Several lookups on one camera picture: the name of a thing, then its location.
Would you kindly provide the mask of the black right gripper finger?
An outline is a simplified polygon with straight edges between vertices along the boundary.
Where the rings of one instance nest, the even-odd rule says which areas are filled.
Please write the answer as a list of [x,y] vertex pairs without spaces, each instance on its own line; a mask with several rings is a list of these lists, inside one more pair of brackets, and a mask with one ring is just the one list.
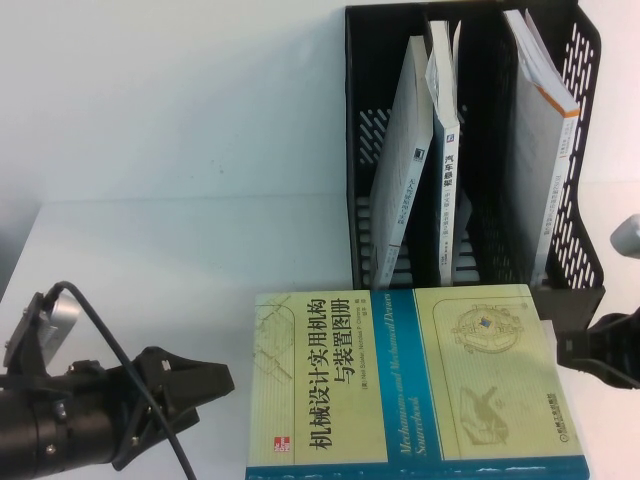
[[593,326],[561,332],[557,338],[560,365],[603,365],[612,371],[639,370],[639,310],[610,313]]
[[621,371],[605,368],[579,368],[580,372],[592,375],[601,380],[606,385],[627,390],[639,389],[639,370],[632,369],[630,371]]

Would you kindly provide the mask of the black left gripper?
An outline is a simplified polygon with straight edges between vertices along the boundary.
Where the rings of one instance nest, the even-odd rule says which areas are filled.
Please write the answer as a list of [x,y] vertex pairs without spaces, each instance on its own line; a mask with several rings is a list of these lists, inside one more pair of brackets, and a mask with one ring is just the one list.
[[[142,351],[139,372],[154,395],[170,401],[214,401],[235,389],[227,365],[190,360],[160,347]],[[122,367],[77,361],[63,380],[69,392],[59,403],[59,422],[65,429],[67,468],[110,464],[122,471],[167,439],[151,407],[137,403],[139,394]],[[200,421],[196,408],[166,418],[174,434]]]

